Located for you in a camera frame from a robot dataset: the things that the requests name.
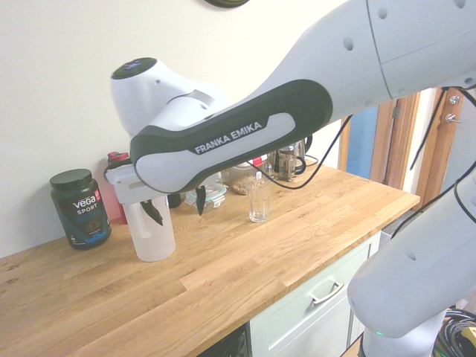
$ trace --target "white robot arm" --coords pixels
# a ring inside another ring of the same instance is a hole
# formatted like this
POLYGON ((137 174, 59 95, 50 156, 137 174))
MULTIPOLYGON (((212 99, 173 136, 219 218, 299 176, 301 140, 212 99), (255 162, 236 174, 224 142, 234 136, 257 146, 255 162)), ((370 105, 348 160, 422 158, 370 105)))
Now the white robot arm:
MULTIPOLYGON (((113 74, 112 91, 133 136, 135 172, 158 194, 190 190, 369 106, 430 87, 474 86, 475 19, 476 1, 349 0, 229 107, 214 87, 154 59, 129 62, 113 74)), ((354 278, 348 292, 368 328, 367 357, 428 357, 442 311, 476 286, 475 226, 462 209, 476 216, 475 182, 468 175, 458 188, 462 204, 443 197, 354 278), (423 341, 425 331, 425 343, 409 342, 423 341)))

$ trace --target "wooden countertop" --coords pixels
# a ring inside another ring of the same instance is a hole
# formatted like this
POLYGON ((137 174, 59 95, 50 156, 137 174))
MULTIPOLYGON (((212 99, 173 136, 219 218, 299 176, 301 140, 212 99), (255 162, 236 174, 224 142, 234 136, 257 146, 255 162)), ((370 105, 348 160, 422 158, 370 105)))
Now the wooden countertop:
POLYGON ((418 201, 323 167, 302 190, 273 185, 264 223, 232 192, 203 216, 173 209, 177 248, 160 262, 118 223, 89 251, 63 238, 14 254, 0 260, 0 356, 196 356, 418 201))

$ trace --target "black lid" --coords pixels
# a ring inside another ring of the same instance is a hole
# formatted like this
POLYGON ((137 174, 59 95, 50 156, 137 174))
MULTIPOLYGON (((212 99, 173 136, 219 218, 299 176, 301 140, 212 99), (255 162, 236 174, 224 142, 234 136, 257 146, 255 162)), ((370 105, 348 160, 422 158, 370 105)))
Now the black lid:
POLYGON ((123 64, 121 67, 115 70, 111 78, 113 80, 123 80, 126 78, 137 76, 138 74, 144 73, 148 69, 154 66, 157 63, 155 58, 144 57, 137 58, 131 62, 123 64))
POLYGON ((82 187, 91 182, 91 180, 91 171, 87 169, 74 169, 53 176, 50 178, 50 185, 58 190, 70 190, 82 187))

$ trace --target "vega sport container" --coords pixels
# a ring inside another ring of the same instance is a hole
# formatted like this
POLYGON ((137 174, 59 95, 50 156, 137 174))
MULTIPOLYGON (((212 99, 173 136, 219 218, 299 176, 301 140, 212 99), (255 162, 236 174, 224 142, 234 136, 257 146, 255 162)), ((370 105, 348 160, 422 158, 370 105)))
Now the vega sport container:
POLYGON ((50 179, 51 198, 69 244, 77 249, 90 249, 104 243, 111 227, 99 187, 91 171, 75 169, 50 179))

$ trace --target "clear glass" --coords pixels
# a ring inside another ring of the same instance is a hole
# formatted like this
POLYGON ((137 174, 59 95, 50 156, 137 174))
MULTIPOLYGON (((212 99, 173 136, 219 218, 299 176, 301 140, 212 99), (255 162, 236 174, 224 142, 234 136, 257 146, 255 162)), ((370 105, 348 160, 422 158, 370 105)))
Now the clear glass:
POLYGON ((246 182, 246 195, 250 202, 250 220, 264 222, 269 218, 271 182, 267 178, 251 178, 246 182))

